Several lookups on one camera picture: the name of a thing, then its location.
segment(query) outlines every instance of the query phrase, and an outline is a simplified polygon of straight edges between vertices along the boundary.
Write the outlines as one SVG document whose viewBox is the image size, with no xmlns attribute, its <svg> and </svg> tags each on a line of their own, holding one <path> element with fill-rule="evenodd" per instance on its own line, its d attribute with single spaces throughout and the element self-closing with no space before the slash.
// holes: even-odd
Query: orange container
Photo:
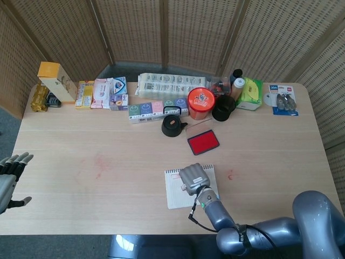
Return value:
<svg viewBox="0 0 345 259">
<path fill-rule="evenodd" d="M 189 115 L 202 120 L 215 106 L 215 96 L 207 88 L 198 87 L 189 92 L 188 104 Z"/>
</svg>

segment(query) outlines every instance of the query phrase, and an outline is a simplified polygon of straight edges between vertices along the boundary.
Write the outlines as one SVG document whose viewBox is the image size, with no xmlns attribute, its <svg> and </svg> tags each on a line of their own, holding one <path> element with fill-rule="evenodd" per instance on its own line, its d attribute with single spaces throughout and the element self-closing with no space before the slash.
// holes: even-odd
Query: black mug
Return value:
<svg viewBox="0 0 345 259">
<path fill-rule="evenodd" d="M 165 108 L 178 108 L 180 109 L 180 115 L 181 115 L 181 108 L 178 106 L 165 106 L 163 108 L 163 114 L 165 114 Z M 187 125 L 188 123 L 181 122 L 180 116 L 177 116 L 175 114 L 170 114 L 163 119 L 162 132 L 164 133 L 164 135 L 168 137 L 176 137 L 180 135 L 182 130 Z"/>
<path fill-rule="evenodd" d="M 218 121 L 226 121 L 235 108 L 235 100 L 231 96 L 224 94 L 216 100 L 212 116 Z"/>
</svg>

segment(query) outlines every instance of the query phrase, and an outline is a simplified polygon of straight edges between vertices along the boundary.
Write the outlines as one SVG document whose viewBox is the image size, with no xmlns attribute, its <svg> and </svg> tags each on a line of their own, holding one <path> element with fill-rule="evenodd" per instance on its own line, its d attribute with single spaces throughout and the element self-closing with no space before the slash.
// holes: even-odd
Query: woven wall panel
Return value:
<svg viewBox="0 0 345 259">
<path fill-rule="evenodd" d="M 215 73 L 236 0 L 169 0 L 169 65 Z"/>
<path fill-rule="evenodd" d="M 41 60 L 2 9 L 0 60 L 0 106 L 21 118 Z"/>
<path fill-rule="evenodd" d="M 83 0 L 10 0 L 42 46 L 74 80 L 94 79 L 108 64 Z"/>
<path fill-rule="evenodd" d="M 344 0 L 250 1 L 224 70 L 282 81 L 345 7 Z"/>
<path fill-rule="evenodd" d="M 345 30 L 297 79 L 312 101 L 324 144 L 345 140 Z"/>
<path fill-rule="evenodd" d="M 341 208 L 345 214 L 345 148 L 327 155 Z"/>
<path fill-rule="evenodd" d="M 159 0 L 96 0 L 115 61 L 161 62 Z"/>
</svg>

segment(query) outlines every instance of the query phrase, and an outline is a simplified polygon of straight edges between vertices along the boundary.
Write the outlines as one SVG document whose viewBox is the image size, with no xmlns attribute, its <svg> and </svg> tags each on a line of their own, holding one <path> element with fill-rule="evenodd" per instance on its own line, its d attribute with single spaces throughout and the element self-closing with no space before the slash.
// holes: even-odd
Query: notepad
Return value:
<svg viewBox="0 0 345 259">
<path fill-rule="evenodd" d="M 210 178 L 210 187 L 218 194 L 216 183 L 215 168 L 213 165 L 203 166 L 207 176 Z M 190 196 L 186 190 L 182 190 L 183 182 L 178 172 L 181 169 L 172 169 L 164 171 L 165 174 L 165 187 L 167 189 L 167 202 L 169 209 L 177 209 L 184 207 L 192 207 L 196 195 Z"/>
</svg>

